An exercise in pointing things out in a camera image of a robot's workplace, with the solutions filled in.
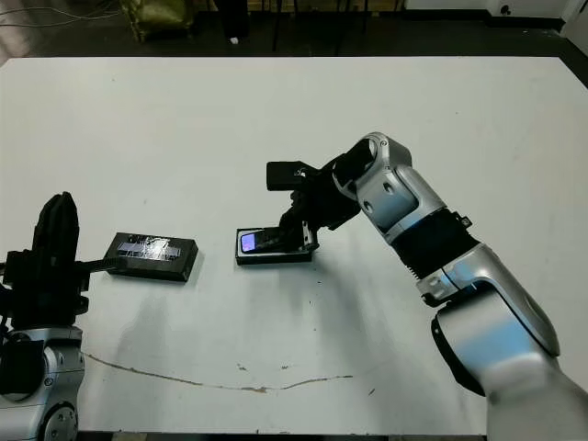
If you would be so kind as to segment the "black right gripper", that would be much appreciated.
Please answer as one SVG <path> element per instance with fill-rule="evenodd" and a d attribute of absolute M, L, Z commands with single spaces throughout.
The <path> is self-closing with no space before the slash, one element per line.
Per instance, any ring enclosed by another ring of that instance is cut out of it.
<path fill-rule="evenodd" d="M 316 234 L 320 228 L 334 231 L 359 213 L 357 201 L 341 193 L 335 184 L 333 165 L 321 169 L 296 165 L 293 175 L 299 179 L 298 186 L 290 194 L 291 206 L 278 224 L 290 251 L 304 246 L 303 222 L 311 234 Z"/>

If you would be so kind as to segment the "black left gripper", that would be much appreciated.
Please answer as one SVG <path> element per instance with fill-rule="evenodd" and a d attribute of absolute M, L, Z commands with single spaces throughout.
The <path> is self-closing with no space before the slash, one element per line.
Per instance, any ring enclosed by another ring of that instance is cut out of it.
<path fill-rule="evenodd" d="M 40 212 L 40 225 L 51 224 L 62 199 L 62 218 L 78 225 L 78 213 L 69 192 L 53 195 Z M 1 316 L 10 318 L 15 329 L 71 326 L 88 311 L 90 275 L 120 268 L 111 257 L 88 262 L 60 261 L 44 251 L 11 251 L 1 265 Z"/>

